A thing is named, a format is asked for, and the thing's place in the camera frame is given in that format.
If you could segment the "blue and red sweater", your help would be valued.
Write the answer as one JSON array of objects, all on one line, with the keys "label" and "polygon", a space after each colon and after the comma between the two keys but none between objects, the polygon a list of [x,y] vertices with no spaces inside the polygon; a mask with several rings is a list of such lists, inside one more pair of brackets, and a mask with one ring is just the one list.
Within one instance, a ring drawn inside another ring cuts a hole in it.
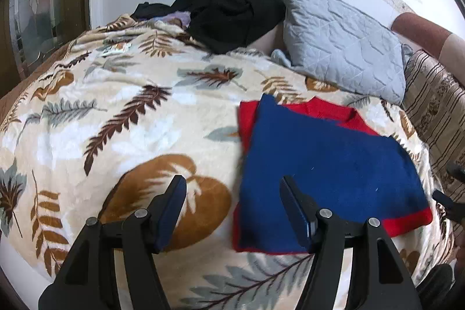
[{"label": "blue and red sweater", "polygon": [[286,175],[323,208],[358,223],[375,217],[391,237],[432,222],[407,151],[355,109],[320,98],[278,105],[263,95],[242,102],[238,117],[245,161],[233,217],[236,251],[303,251],[280,199]]}]

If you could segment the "black clothes pile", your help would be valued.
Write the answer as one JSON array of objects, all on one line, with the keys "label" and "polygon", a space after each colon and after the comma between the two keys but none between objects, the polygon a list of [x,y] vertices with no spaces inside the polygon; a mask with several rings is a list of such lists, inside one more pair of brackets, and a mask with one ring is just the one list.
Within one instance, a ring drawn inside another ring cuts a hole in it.
[{"label": "black clothes pile", "polygon": [[189,12],[187,32],[213,53],[223,54],[246,47],[274,29],[285,18],[281,0],[175,0],[140,3],[131,15],[134,20],[165,17],[174,12]]}]

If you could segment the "striped beige mattress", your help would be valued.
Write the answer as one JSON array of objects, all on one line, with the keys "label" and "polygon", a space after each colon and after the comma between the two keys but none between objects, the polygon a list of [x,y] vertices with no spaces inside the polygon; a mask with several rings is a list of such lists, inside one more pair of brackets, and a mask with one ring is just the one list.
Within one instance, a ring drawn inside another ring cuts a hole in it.
[{"label": "striped beige mattress", "polygon": [[451,198],[464,195],[464,184],[447,173],[447,165],[464,166],[464,88],[423,50],[405,69],[403,109],[420,139],[428,145],[431,168]]}]

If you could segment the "leaf pattern fleece blanket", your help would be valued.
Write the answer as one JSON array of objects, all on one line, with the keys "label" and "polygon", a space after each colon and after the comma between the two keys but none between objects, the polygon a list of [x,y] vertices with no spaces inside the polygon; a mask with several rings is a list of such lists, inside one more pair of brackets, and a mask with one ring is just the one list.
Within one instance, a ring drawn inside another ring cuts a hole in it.
[{"label": "leaf pattern fleece blanket", "polygon": [[1,100],[1,268],[36,309],[85,220],[121,220],[176,174],[187,200],[155,264],[176,309],[291,309],[308,255],[232,246],[243,149],[237,111],[264,94],[354,107],[440,187],[406,113],[273,63],[254,50],[209,57],[179,28],[122,16],[83,33]]}]

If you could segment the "grey quilted pillow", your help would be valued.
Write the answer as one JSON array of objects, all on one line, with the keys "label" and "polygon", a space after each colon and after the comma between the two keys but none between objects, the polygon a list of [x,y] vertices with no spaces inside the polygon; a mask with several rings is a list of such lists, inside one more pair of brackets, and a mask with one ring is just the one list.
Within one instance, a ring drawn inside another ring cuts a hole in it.
[{"label": "grey quilted pillow", "polygon": [[284,48],[271,59],[341,90],[403,101],[407,57],[398,37],[341,0],[282,0]]}]

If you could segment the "lavender garment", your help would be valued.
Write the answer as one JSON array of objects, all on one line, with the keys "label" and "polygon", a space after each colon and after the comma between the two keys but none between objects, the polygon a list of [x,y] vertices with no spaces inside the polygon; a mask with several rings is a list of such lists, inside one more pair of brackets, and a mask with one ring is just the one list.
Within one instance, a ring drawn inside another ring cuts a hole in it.
[{"label": "lavender garment", "polygon": [[188,11],[176,11],[163,17],[154,17],[153,21],[162,21],[163,23],[176,25],[186,30],[191,22],[191,13]]}]

